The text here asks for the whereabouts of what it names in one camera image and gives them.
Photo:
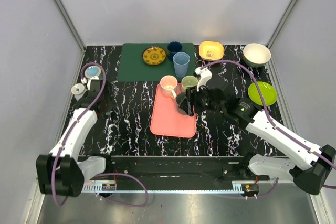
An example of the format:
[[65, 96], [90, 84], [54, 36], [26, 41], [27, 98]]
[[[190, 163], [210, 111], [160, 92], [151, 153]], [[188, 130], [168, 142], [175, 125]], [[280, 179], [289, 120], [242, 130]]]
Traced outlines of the dark grey mug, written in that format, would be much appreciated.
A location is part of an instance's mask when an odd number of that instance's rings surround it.
[[193, 105], [186, 92], [181, 92], [176, 97], [177, 111], [182, 115], [194, 116]]

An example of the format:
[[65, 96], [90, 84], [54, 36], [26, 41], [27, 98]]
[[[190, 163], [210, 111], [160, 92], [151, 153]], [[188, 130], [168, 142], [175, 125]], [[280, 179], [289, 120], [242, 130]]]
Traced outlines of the sage green mug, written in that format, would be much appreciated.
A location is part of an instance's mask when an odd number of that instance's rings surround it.
[[198, 79], [195, 76], [185, 76], [181, 81], [181, 91], [185, 92], [187, 88], [198, 85]]

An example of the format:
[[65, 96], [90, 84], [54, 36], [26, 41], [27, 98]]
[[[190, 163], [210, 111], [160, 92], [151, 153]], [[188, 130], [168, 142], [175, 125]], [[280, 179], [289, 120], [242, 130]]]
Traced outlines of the white grey mug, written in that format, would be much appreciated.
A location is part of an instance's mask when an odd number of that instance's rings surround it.
[[82, 83], [76, 83], [71, 88], [71, 93], [76, 101], [79, 101], [87, 91], [87, 87]]

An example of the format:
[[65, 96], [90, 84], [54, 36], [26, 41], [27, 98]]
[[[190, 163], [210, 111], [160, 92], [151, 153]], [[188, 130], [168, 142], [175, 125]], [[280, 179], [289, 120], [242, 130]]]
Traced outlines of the pink and white mug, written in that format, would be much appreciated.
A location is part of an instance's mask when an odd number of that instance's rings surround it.
[[174, 76], [167, 75], [161, 78], [160, 87], [162, 94], [167, 98], [175, 99], [177, 96], [178, 81]]

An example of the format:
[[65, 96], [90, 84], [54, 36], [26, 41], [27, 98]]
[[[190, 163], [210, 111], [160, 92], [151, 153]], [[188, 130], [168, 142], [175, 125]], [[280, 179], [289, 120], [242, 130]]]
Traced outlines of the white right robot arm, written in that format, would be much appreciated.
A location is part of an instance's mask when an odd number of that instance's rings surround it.
[[238, 167], [242, 179], [250, 180], [256, 175], [278, 177], [293, 181], [308, 194], [320, 193], [334, 168], [335, 148], [319, 146], [303, 139], [249, 98], [228, 95], [219, 88], [187, 88], [187, 114], [205, 110], [222, 114], [230, 123], [261, 137], [286, 155], [285, 159], [252, 155]]

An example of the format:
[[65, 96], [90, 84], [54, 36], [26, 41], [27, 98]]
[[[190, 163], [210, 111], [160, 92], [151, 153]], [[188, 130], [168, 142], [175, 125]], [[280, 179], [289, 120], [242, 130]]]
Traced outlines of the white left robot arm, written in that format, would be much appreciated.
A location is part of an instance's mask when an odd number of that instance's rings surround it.
[[72, 87], [76, 99], [69, 125], [47, 155], [36, 159], [39, 189], [45, 195], [78, 197], [85, 182], [96, 175], [103, 180], [113, 175], [113, 167], [104, 157], [78, 161], [80, 149], [99, 117], [116, 107], [112, 84], [91, 79], [88, 87]]

